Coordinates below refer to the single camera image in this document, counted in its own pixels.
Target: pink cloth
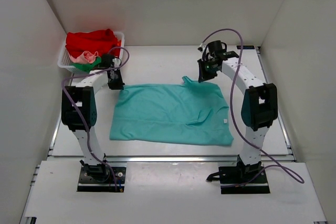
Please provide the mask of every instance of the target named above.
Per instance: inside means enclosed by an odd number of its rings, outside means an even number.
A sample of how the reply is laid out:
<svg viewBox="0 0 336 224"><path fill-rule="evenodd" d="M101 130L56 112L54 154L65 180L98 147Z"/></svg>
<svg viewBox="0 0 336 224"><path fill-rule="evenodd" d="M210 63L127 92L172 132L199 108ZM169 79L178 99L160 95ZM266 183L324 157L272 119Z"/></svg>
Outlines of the pink cloth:
<svg viewBox="0 0 336 224"><path fill-rule="evenodd" d="M89 51L84 51L77 58L74 58L73 56L69 55L69 58L70 58L70 60L73 63L79 63L79 64L91 64L91 63L94 63L94 61L96 60L97 57L99 57L97 51L94 54L92 54Z"/></svg>

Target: plastic laundry basket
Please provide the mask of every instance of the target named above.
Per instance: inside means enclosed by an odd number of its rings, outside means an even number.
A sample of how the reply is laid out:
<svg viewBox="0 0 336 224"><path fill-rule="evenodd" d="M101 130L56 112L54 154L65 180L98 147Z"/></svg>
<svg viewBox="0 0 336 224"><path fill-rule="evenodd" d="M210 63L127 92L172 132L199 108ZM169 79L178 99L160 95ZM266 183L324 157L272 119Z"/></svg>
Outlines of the plastic laundry basket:
<svg viewBox="0 0 336 224"><path fill-rule="evenodd" d="M124 33L120 32L120 31L114 31L113 33L118 40L121 40L121 47L123 47L125 45L125 35L124 35ZM124 50L120 50L120 54L119 54L120 59L122 59L123 53L124 53ZM58 56L57 65L60 68L65 68L72 73L86 73L86 72L81 71L80 69L76 68L75 66L72 66L72 61L69 58L68 50L65 48L65 41L63 43L63 48L61 50L61 53Z"/></svg>

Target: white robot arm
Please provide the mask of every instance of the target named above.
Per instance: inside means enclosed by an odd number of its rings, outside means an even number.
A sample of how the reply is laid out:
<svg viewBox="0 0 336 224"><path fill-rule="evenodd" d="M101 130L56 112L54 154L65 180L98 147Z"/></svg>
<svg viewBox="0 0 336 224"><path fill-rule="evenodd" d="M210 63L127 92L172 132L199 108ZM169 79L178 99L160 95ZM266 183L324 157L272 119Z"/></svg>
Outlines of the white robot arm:
<svg viewBox="0 0 336 224"><path fill-rule="evenodd" d="M237 58L229 58L223 61L221 72L233 79L238 66ZM257 79L246 66L241 65L236 80L236 85L240 91L245 94L245 91L250 87L261 87L264 83ZM259 148L262 148L265 135L268 132L268 127L262 127L254 131L250 126L246 126L245 138ZM261 161L260 151L248 145L246 142L243 144L243 149L239 154L240 159L245 165L258 164Z"/></svg>
<svg viewBox="0 0 336 224"><path fill-rule="evenodd" d="M107 164L94 127L97 121L95 94L98 90L106 83L110 89L123 89L124 83L120 70L116 69L121 61L115 62L115 57L110 54L102 55L101 58L102 62L96 70L90 72L90 76L84 78L76 86L64 87L67 94L64 91L62 93L61 119L63 124L67 125L76 136L84 156L84 159L80 161L82 168L77 191L123 192L121 184L125 180L126 167L111 167ZM117 190L116 173L119 174L119 191Z"/></svg>
<svg viewBox="0 0 336 224"><path fill-rule="evenodd" d="M213 41L204 48L198 66L199 82L216 77L218 71L233 80L238 67L238 54L223 49L221 41ZM235 85L244 94L241 115L246 125L245 139L250 142L244 142L237 160L238 180L244 181L262 169L260 149L269 127L278 116L277 89L272 83L263 83L242 64Z"/></svg>

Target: green cloth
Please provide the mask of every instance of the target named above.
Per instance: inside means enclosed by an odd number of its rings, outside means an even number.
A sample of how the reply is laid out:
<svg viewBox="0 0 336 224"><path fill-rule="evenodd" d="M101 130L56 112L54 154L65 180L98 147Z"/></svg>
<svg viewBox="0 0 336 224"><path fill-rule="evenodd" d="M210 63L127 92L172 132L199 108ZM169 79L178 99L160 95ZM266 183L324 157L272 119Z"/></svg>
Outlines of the green cloth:
<svg viewBox="0 0 336 224"><path fill-rule="evenodd" d="M219 86L182 79L182 85L124 86L114 108L110 139L231 145L229 107Z"/></svg>
<svg viewBox="0 0 336 224"><path fill-rule="evenodd" d="M96 60L91 64L79 64L79 63L73 63L72 65L76 68L89 73L96 65L101 63L101 58L97 57Z"/></svg>

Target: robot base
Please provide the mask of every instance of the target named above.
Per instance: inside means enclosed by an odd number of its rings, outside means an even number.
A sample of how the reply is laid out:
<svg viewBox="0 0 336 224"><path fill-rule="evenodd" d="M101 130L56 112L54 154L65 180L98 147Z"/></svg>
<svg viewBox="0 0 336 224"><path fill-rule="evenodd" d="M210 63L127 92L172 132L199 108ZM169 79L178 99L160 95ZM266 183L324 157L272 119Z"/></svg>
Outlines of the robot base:
<svg viewBox="0 0 336 224"><path fill-rule="evenodd" d="M222 194L269 194L269 186L265 171L256 179L245 186L224 187L234 184L241 184L252 179L257 172L246 174L244 178L240 177L240 171L237 166L221 166L219 167L219 181Z"/></svg>
<svg viewBox="0 0 336 224"><path fill-rule="evenodd" d="M106 177L106 178L94 178L87 174L84 167L81 168L79 179L78 179L78 186L77 191L104 191L110 193L122 193L125 190L125 176L126 176L126 167L112 167L116 177L117 177L117 191L114 186L114 179L113 177Z"/></svg>

